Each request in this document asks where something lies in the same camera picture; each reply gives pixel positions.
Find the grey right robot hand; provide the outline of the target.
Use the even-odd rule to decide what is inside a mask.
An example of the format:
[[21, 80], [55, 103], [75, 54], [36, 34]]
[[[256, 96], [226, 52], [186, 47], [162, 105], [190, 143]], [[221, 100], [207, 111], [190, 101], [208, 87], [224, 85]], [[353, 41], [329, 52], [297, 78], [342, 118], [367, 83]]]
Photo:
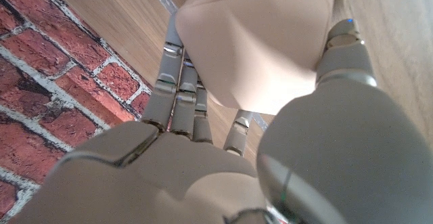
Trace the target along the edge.
[[373, 75], [357, 23], [329, 30], [315, 90], [292, 100], [250, 164], [126, 122], [65, 155], [18, 223], [431, 223], [432, 151]]

